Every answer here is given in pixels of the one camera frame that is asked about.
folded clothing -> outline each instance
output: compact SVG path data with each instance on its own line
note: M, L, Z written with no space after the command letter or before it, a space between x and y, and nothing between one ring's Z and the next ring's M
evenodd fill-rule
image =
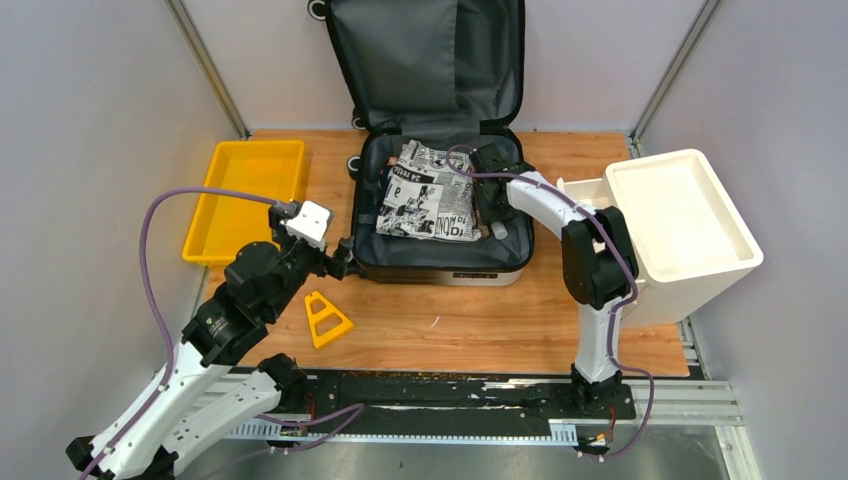
M384 183L377 233L452 242L480 239L471 178L451 170L446 154L417 140L403 146ZM451 163L471 170L465 153L452 152Z

metal floor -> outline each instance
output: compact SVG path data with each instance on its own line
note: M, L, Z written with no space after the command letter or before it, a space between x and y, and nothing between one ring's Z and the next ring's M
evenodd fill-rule
M623 444L634 431L616 428L616 442ZM224 440L179 478L199 479L263 446L263 442ZM215 478L725 480L730 476L714 427L654 426L627 456L602 465L577 458L567 447L328 443L288 457L278 453L254 458Z

yellow plastic part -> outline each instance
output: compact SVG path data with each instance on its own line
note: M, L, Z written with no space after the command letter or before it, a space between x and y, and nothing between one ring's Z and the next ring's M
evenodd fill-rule
M309 162L301 140L221 142L203 185L303 201ZM183 260L227 265L245 244L271 241L268 206L219 195L200 195L188 229Z
M353 330L353 322L351 322L344 313L330 303L329 300L324 298L324 295L321 295L319 292L312 292L307 295L303 301L306 304L309 331L312 333L312 345L315 346L316 349L327 346L327 344L333 340ZM319 301L324 303L324 308L321 311L312 312L312 304ZM339 317L342 322L330 329L329 332L326 332L323 335L318 335L316 326L321 323L322 320L332 315Z

suitcase lid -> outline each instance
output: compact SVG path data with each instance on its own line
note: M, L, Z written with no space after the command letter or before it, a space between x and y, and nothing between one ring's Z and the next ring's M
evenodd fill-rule
M370 132L479 132L518 115L523 0L328 0L327 28Z

suitcase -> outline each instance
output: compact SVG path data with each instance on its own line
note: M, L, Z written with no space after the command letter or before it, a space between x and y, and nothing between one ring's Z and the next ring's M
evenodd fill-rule
M380 175L409 139L447 150L494 143L523 160L509 123L521 106L522 0L325 0L330 40L368 130L355 173L351 221L358 273L383 283L502 286L533 255L533 222L471 243L376 232Z

